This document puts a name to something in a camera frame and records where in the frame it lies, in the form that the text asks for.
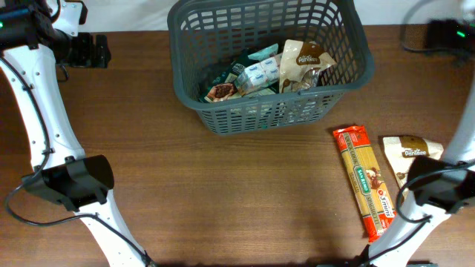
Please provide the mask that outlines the beige flour bag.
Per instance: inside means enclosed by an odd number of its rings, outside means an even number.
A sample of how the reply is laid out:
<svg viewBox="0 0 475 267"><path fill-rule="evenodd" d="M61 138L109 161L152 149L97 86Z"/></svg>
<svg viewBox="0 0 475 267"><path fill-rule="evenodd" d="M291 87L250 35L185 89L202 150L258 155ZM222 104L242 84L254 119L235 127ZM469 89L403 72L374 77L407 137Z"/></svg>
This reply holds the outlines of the beige flour bag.
<svg viewBox="0 0 475 267"><path fill-rule="evenodd" d="M418 136L385 136L382 142L400 188L407 182L409 169L417 156L440 159L444 152L442 144Z"/></svg>

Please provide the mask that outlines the green snack bag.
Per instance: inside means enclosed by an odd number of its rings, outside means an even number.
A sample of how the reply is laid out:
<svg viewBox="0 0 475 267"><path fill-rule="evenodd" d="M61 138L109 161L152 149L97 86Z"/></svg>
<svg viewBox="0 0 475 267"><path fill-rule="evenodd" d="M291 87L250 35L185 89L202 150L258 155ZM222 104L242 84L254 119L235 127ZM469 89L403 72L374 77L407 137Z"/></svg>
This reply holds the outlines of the green snack bag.
<svg viewBox="0 0 475 267"><path fill-rule="evenodd" d="M235 80L244 71L245 68L258 63L250 60L249 54L252 54L250 49L245 49L218 77L213 79L208 84L204 83L206 87L200 97L201 102L213 103L222 102L231 99L238 99L241 97L256 97L274 95L278 93L278 82L270 85L267 88L261 88L257 91L241 96L238 89L235 87Z"/></svg>

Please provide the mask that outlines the beige nut bag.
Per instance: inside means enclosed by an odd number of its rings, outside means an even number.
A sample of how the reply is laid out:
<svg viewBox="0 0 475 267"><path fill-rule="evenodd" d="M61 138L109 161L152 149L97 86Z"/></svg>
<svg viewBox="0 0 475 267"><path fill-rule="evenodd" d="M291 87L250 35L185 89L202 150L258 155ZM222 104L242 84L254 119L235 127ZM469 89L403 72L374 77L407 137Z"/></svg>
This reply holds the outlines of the beige nut bag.
<svg viewBox="0 0 475 267"><path fill-rule="evenodd" d="M319 75L335 64L328 52L315 42L288 39L281 54L279 92L316 87Z"/></svg>

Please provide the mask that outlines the white tissue pack row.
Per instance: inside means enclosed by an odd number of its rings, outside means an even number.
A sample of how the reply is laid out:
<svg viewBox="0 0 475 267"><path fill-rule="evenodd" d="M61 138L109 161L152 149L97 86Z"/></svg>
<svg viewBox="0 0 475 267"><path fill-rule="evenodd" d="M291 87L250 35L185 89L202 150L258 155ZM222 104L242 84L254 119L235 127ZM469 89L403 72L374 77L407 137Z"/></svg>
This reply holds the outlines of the white tissue pack row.
<svg viewBox="0 0 475 267"><path fill-rule="evenodd" d="M282 54L278 54L247 68L235 80L235 87L241 96L267 88L280 79Z"/></svg>

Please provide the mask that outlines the teal wet wipes pack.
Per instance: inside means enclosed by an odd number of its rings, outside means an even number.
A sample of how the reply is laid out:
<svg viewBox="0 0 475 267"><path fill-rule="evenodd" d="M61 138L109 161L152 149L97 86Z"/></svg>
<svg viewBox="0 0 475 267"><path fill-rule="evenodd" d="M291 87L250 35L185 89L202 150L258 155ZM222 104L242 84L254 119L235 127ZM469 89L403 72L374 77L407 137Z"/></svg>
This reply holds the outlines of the teal wet wipes pack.
<svg viewBox="0 0 475 267"><path fill-rule="evenodd" d="M248 55L248 58L253 61L262 62L265 59L271 58L278 53L278 43L272 44L262 50Z"/></svg>

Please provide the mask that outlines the orange spaghetti packet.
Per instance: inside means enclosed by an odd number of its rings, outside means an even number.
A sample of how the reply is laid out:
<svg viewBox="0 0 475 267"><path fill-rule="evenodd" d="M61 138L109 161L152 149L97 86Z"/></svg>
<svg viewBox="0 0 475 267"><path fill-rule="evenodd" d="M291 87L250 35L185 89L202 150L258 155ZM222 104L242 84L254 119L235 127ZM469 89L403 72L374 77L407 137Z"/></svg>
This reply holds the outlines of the orange spaghetti packet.
<svg viewBox="0 0 475 267"><path fill-rule="evenodd" d="M370 243L389 228L396 209L381 176L366 128L350 126L333 131Z"/></svg>

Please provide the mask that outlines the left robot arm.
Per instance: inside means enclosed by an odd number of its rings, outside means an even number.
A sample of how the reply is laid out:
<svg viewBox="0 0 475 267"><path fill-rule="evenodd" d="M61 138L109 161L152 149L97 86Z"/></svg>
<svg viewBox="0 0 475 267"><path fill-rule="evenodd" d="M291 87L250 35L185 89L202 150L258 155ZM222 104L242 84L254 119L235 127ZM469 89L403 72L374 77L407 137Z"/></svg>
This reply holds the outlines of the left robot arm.
<svg viewBox="0 0 475 267"><path fill-rule="evenodd" d="M57 70L105 68L111 60L105 36L79 30L87 15L81 1L1 3L1 70L19 106L33 168L20 189L83 221L110 266L152 266L119 212L109 161L85 154L59 91Z"/></svg>

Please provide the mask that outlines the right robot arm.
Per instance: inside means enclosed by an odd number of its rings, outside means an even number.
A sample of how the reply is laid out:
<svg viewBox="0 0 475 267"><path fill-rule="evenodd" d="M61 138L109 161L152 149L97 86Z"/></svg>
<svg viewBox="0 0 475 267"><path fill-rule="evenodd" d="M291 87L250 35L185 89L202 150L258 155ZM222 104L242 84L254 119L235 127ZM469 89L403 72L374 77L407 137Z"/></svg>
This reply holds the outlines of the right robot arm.
<svg viewBox="0 0 475 267"><path fill-rule="evenodd" d="M474 86L440 160L418 156L396 197L396 217L351 266L408 266L433 230L474 204Z"/></svg>

